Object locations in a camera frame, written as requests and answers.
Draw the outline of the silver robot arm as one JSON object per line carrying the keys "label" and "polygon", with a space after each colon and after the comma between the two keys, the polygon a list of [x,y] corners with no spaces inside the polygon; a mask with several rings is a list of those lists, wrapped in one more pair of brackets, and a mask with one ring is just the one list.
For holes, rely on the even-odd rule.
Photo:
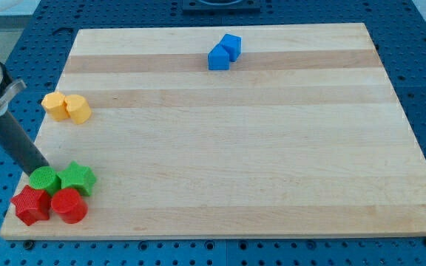
{"label": "silver robot arm", "polygon": [[30,175],[49,163],[8,110],[11,100],[26,88],[25,82],[12,78],[0,62],[0,146],[25,174]]}

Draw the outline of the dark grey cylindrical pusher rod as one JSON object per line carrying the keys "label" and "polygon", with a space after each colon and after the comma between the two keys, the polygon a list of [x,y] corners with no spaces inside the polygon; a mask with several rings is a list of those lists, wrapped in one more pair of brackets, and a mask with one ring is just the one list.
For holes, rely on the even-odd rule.
{"label": "dark grey cylindrical pusher rod", "polygon": [[50,165],[9,111],[0,116],[0,146],[27,175]]}

